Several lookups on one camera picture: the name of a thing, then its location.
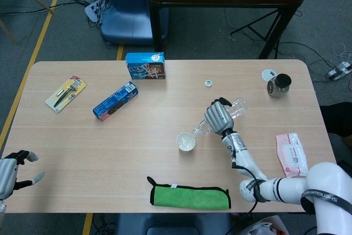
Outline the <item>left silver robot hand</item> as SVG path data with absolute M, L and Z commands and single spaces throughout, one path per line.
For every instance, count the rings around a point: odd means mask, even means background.
M 45 175 L 40 172 L 33 179 L 17 181 L 18 168 L 25 164 L 25 160 L 30 162 L 37 161 L 38 156 L 31 151 L 20 150 L 12 152 L 0 159 L 0 200 L 6 200 L 14 190 L 23 189 L 38 183 Z

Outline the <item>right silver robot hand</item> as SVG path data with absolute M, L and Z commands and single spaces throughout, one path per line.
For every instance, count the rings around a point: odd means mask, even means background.
M 234 121 L 225 106 L 232 104 L 225 98 L 215 99 L 205 112 L 205 119 L 215 134 L 222 135 L 225 131 L 233 131 Z

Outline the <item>clear plastic bottle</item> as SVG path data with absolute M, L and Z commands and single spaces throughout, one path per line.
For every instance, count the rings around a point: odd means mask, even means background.
M 232 104 L 231 106 L 224 105 L 224 108 L 230 114 L 232 119 L 236 119 L 237 117 L 243 115 L 247 110 L 246 102 L 241 98 L 234 100 L 231 104 Z M 200 122 L 200 124 L 196 128 L 193 129 L 193 131 L 191 132 L 191 135 L 194 137 L 197 137 L 201 134 L 209 134 L 212 132 L 213 132 L 213 130 L 212 130 L 211 126 L 207 122 L 206 118 L 204 118 Z

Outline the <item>white printed paper cup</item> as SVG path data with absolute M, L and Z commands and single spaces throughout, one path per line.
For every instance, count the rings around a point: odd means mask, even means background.
M 180 133 L 177 137 L 178 149 L 182 152 L 190 152 L 196 145 L 195 137 L 187 132 Z

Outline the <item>glass jar with black lid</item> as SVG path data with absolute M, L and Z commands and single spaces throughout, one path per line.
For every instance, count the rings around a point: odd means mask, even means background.
M 291 77 L 287 74 L 278 74 L 271 78 L 267 83 L 267 92 L 272 97 L 284 96 L 292 83 Z

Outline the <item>pink wet wipes pack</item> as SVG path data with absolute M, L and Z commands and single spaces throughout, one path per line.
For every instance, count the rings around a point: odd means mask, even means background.
M 308 166 L 297 133 L 276 135 L 277 157 L 287 178 L 306 177 Z

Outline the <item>green cloth with black edge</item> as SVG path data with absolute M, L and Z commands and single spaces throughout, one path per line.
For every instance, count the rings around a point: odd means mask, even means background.
M 229 210 L 232 208 L 228 189 L 220 187 L 190 187 L 178 184 L 158 184 L 150 176 L 150 204 L 195 210 Z

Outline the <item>blue chocolate chip cookie box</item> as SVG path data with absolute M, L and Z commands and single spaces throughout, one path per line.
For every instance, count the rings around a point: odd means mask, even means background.
M 127 69 L 132 79 L 165 79 L 165 58 L 163 52 L 127 53 Z

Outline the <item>black tripod stand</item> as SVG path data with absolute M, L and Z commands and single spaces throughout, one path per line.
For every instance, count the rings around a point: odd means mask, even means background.
M 274 58 L 276 59 L 282 34 L 284 33 L 284 30 L 287 28 L 288 24 L 290 23 L 291 19 L 295 16 L 297 11 L 298 6 L 274 9 L 273 11 L 259 17 L 258 19 L 255 19 L 254 21 L 245 24 L 244 26 L 241 26 L 239 28 L 231 28 L 232 31 L 229 33 L 230 38 L 232 38 L 232 35 L 238 32 L 243 32 L 244 29 L 249 29 L 259 38 L 258 40 L 250 38 L 251 40 L 263 41 L 265 43 L 257 59 L 267 59 L 273 50 L 275 50 Z M 254 24 L 257 24 L 260 21 L 267 19 L 273 15 L 273 22 L 265 35 L 259 33 L 256 29 L 253 28 Z

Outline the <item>black razor in yellow pack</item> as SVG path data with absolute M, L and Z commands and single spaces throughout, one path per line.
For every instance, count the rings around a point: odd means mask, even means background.
M 55 113 L 59 113 L 85 88 L 86 83 L 82 79 L 72 76 L 45 101 L 45 104 Z

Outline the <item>blue long sandwich cookie box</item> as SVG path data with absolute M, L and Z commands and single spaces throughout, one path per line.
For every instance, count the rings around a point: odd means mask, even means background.
M 120 89 L 118 89 L 111 96 L 106 98 L 103 102 L 97 105 L 93 109 L 93 114 L 100 121 L 105 121 L 112 114 L 126 105 L 138 94 L 137 86 L 131 81 L 124 84 Z

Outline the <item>white plastic bag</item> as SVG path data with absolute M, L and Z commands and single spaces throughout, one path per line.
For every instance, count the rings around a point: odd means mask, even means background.
M 238 235 L 289 235 L 289 232 L 281 218 L 274 215 L 255 222 L 240 231 Z

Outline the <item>black object beside table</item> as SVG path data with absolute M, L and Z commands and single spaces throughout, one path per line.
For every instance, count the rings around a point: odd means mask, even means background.
M 341 137 L 352 135 L 352 102 L 320 106 L 320 110 L 328 133 Z

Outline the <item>white power strip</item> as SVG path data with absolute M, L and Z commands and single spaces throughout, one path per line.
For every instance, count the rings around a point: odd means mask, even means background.
M 327 73 L 329 80 L 338 80 L 352 72 L 352 64 L 349 62 L 341 62 L 337 67 Z

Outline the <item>blue machine base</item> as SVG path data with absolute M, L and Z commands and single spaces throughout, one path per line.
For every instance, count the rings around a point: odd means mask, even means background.
M 102 15 L 100 32 L 113 45 L 152 45 L 152 29 L 147 0 L 109 0 Z

